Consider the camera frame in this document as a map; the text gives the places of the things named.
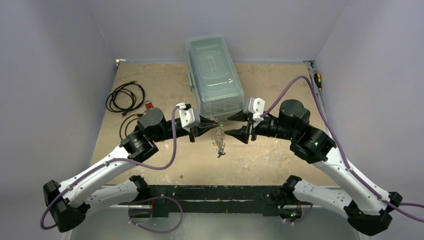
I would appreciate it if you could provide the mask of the metal key organizer plate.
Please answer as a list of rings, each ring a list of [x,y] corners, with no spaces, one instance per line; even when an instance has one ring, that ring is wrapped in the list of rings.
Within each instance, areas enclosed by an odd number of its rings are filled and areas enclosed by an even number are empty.
[[[225,152],[225,133],[224,133],[224,127],[220,128],[217,127],[217,129],[214,132],[212,139],[212,144],[216,147],[217,151],[217,158],[220,158],[226,154]]]

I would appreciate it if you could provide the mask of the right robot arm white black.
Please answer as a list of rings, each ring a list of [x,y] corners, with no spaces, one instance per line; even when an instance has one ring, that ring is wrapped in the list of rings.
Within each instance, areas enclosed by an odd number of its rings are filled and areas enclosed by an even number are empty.
[[[373,184],[350,162],[344,162],[335,141],[324,131],[310,125],[310,111],[295,99],[280,104],[278,116],[264,116],[265,102],[251,98],[243,110],[230,116],[243,122],[240,129],[227,130],[226,135],[247,144],[257,136],[290,141],[290,150],[300,159],[320,169],[335,181],[339,189],[314,185],[291,175],[278,194],[269,194],[281,207],[295,201],[326,208],[342,216],[358,232],[375,236],[388,229],[391,211],[402,202],[402,196]]]

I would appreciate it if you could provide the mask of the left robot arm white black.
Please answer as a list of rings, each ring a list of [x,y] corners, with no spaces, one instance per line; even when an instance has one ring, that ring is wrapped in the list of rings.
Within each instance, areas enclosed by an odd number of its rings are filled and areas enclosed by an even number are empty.
[[[188,103],[178,103],[172,109],[170,120],[166,120],[160,108],[147,108],[140,115],[134,131],[103,159],[67,180],[50,180],[44,184],[46,209],[39,221],[40,228],[49,229],[45,225],[47,215],[51,215],[53,226],[64,233],[109,206],[130,202],[142,205],[153,201],[149,185],[141,176],[133,176],[113,186],[107,186],[107,183],[137,166],[151,170],[168,169],[176,159],[179,137],[187,136],[194,142],[196,137],[218,127],[218,122],[201,116]],[[172,140],[169,162],[160,168],[146,164],[158,152],[157,142],[166,140]]]

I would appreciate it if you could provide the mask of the yellow black screwdriver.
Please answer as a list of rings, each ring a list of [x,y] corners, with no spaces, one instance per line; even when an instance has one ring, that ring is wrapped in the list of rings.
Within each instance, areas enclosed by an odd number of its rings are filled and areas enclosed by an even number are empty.
[[[316,87],[317,87],[317,89],[319,90],[319,91],[321,91],[322,90],[322,78],[321,78],[321,75],[320,75],[320,73],[315,73],[314,75],[313,75],[313,78],[314,78],[314,82],[315,82],[315,84],[316,84]]]

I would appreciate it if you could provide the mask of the clear plastic storage box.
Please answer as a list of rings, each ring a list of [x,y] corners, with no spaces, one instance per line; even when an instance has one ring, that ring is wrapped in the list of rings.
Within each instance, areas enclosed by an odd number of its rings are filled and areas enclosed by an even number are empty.
[[[199,114],[226,122],[243,109],[245,97],[224,37],[189,37],[185,47],[190,90]]]

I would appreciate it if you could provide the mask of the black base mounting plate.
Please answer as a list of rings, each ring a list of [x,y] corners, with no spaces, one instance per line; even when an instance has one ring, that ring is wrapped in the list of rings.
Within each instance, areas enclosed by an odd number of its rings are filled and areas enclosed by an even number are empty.
[[[148,205],[154,218],[170,213],[261,214],[292,222],[310,203],[282,192],[278,185],[150,185],[132,204]]]

